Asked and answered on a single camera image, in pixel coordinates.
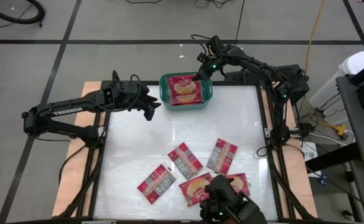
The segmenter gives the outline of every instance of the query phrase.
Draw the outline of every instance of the concrete floor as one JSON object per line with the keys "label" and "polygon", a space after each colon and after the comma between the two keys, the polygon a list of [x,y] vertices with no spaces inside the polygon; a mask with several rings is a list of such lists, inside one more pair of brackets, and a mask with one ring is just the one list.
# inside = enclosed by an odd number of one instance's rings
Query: concrete floor
{"label": "concrete floor", "polygon": [[[42,28],[37,24],[0,28],[0,212],[26,145],[23,111],[41,100],[79,97],[85,81],[108,80],[113,69],[123,79],[136,73],[142,80],[196,70],[201,48],[189,41],[190,34],[234,39],[242,3],[232,0],[222,9],[212,4],[198,9],[194,0],[163,0],[158,4],[129,4],[124,0],[40,2],[47,10]],[[348,13],[346,4],[354,15]],[[0,11],[14,17],[28,6],[25,0],[0,0]],[[245,44],[239,46],[271,65],[298,63],[304,68],[307,46],[300,40],[309,39],[319,6],[320,0],[247,0],[238,37]],[[25,17],[35,13],[32,8]],[[358,24],[352,22],[352,16]],[[326,1],[307,72],[309,98],[345,58],[364,50],[360,30],[364,33],[364,3]],[[221,76],[217,74],[214,79],[221,80]],[[6,209],[3,211],[1,220],[50,218],[67,145],[33,143],[12,206],[8,215]]]}

